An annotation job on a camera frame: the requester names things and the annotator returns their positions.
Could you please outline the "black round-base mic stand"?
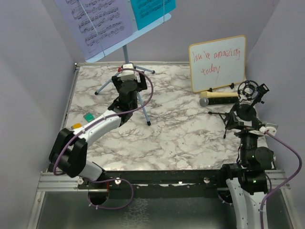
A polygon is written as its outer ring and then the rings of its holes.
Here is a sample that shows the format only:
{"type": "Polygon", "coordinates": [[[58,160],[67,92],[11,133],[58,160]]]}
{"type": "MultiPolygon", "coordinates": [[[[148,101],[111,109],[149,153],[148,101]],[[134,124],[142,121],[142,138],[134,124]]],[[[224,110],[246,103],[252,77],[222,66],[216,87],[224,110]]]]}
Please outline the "black round-base mic stand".
{"type": "Polygon", "coordinates": [[[269,88],[263,83],[258,85],[255,81],[244,81],[238,87],[238,96],[241,99],[237,108],[237,116],[244,121],[251,121],[257,113],[254,106],[257,103],[264,103],[262,97],[269,91],[269,88]]]}

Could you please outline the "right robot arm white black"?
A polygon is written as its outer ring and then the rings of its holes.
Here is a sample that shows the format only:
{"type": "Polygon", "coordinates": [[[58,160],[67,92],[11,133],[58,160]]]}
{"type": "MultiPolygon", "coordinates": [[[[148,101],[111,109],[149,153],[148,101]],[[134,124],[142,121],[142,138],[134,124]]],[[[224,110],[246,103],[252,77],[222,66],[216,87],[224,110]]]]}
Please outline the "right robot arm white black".
{"type": "Polygon", "coordinates": [[[257,126],[226,125],[226,130],[236,129],[240,138],[239,160],[224,164],[219,174],[220,183],[229,188],[238,229],[268,228],[266,200],[268,181],[266,171],[272,169],[274,153],[267,147],[258,147],[258,138],[267,131],[272,135],[278,126],[262,123],[257,126]]]}

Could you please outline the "lilac sheet music page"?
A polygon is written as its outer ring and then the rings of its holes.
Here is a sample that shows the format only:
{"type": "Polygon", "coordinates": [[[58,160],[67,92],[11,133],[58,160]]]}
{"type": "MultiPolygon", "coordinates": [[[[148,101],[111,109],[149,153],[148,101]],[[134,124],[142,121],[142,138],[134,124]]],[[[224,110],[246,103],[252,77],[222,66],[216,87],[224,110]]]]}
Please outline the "lilac sheet music page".
{"type": "Polygon", "coordinates": [[[125,0],[56,0],[87,60],[132,35],[125,0]]]}

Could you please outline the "cream toy microphone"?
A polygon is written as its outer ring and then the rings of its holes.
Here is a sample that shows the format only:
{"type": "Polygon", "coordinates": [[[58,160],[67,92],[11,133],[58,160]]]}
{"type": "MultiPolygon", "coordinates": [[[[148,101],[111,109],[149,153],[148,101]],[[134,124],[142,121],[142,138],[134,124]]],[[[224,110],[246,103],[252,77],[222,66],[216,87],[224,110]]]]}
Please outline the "cream toy microphone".
{"type": "Polygon", "coordinates": [[[204,91],[200,93],[200,98],[225,98],[225,97],[238,97],[237,92],[209,92],[204,91]]]}

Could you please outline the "black studio microphone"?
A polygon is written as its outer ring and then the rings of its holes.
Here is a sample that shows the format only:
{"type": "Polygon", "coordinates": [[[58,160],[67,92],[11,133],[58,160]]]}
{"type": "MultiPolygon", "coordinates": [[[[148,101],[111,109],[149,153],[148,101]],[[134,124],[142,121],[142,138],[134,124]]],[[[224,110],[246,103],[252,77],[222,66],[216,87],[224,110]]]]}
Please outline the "black studio microphone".
{"type": "Polygon", "coordinates": [[[237,96],[234,97],[218,97],[218,98],[201,98],[199,104],[202,107],[208,105],[234,104],[239,101],[237,96]]]}

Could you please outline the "black tripod with shock mount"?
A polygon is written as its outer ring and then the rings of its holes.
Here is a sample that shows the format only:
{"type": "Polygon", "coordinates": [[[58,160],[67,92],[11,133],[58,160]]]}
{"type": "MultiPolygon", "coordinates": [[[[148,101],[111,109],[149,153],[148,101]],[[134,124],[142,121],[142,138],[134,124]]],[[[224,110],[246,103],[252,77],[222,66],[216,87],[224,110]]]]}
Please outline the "black tripod with shock mount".
{"type": "Polygon", "coordinates": [[[254,131],[258,129],[261,121],[257,118],[254,105],[262,101],[262,97],[269,91],[265,85],[259,85],[252,80],[242,82],[237,89],[239,100],[234,103],[228,113],[209,111],[210,115],[219,115],[225,124],[225,131],[237,129],[235,135],[242,141],[257,141],[259,135],[254,131]]]}

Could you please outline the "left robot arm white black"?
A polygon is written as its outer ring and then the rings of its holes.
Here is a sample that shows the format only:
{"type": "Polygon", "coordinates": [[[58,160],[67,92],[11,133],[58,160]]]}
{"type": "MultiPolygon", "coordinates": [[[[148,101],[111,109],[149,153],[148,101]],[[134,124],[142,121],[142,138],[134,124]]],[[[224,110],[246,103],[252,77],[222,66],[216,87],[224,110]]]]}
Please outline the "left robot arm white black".
{"type": "Polygon", "coordinates": [[[80,128],[64,128],[58,133],[49,155],[54,175],[79,176],[89,180],[94,188],[101,188],[105,184],[105,170],[87,160],[87,150],[103,135],[125,124],[135,111],[145,107],[143,104],[138,106],[138,92],[146,90],[152,82],[143,72],[139,72],[139,76],[139,79],[126,81],[113,77],[119,95],[108,109],[80,128]]]}

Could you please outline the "light blue music stand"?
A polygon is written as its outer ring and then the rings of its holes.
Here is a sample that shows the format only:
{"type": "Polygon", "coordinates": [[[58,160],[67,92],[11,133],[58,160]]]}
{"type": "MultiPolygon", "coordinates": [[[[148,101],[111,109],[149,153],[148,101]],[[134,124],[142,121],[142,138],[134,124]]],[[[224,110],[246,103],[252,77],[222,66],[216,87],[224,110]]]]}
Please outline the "light blue music stand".
{"type": "Polygon", "coordinates": [[[110,48],[110,50],[114,50],[116,47],[122,47],[125,63],[118,69],[118,72],[102,85],[101,88],[95,91],[94,94],[98,95],[108,84],[113,83],[119,96],[109,106],[109,109],[118,113],[123,113],[119,115],[119,117],[121,117],[121,124],[124,124],[131,118],[134,109],[141,108],[146,118],[147,125],[151,125],[151,121],[145,110],[146,104],[142,101],[140,92],[147,89],[145,72],[155,73],[154,70],[136,66],[132,62],[129,62],[127,44],[168,21],[170,18],[171,14],[167,13],[142,29],[137,30],[129,38],[119,42],[113,48],[110,48]]]}

